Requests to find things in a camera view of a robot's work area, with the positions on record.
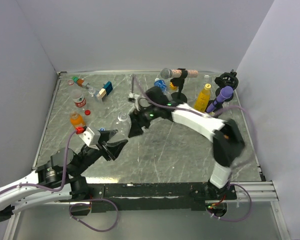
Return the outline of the red bottle cap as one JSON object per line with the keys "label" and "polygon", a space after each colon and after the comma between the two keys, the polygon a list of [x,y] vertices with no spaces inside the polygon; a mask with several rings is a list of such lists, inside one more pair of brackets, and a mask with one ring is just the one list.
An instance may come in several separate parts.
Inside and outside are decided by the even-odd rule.
{"label": "red bottle cap", "polygon": [[85,114],[86,116],[89,116],[89,115],[91,114],[91,111],[87,109],[87,110],[84,111],[84,114]]}

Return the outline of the orange bottle with barcode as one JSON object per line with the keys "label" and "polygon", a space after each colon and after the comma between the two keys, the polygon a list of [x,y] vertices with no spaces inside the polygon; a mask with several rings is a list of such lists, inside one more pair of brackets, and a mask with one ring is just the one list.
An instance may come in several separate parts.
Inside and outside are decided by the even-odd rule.
{"label": "orange bottle with barcode", "polygon": [[72,111],[69,114],[70,123],[74,128],[84,127],[86,123],[83,117],[76,111]]}

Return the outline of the red label water bottle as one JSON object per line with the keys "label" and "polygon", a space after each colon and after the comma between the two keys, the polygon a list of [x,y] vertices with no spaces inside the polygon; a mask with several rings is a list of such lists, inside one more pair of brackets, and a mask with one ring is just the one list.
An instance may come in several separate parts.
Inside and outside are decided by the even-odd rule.
{"label": "red label water bottle", "polygon": [[70,92],[70,97],[74,102],[75,106],[84,109],[87,106],[86,98],[84,97],[83,93],[79,89],[74,89]]}

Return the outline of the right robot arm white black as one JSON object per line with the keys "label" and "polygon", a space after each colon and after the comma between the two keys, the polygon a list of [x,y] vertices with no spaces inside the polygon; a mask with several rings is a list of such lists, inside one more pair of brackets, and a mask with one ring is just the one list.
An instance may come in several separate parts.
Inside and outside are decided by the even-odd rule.
{"label": "right robot arm white black", "polygon": [[208,139],[212,143],[215,164],[204,192],[212,199],[220,199],[226,194],[230,188],[233,161],[246,146],[234,120],[218,119],[193,109],[187,103],[168,100],[157,86],[142,96],[130,92],[128,101],[134,103],[134,110],[129,113],[129,138],[141,136],[143,130],[150,127],[151,121],[162,118],[181,124]]}

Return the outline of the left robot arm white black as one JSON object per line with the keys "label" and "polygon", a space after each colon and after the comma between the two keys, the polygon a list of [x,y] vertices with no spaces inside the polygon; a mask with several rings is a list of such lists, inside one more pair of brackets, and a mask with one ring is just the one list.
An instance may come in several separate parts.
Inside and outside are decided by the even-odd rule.
{"label": "left robot arm white black", "polygon": [[114,161],[128,143],[126,137],[112,141],[117,130],[95,130],[77,127],[70,135],[84,142],[79,153],[70,149],[70,142],[25,177],[0,187],[0,222],[13,215],[50,202],[88,200],[91,190],[82,173],[99,158]]}

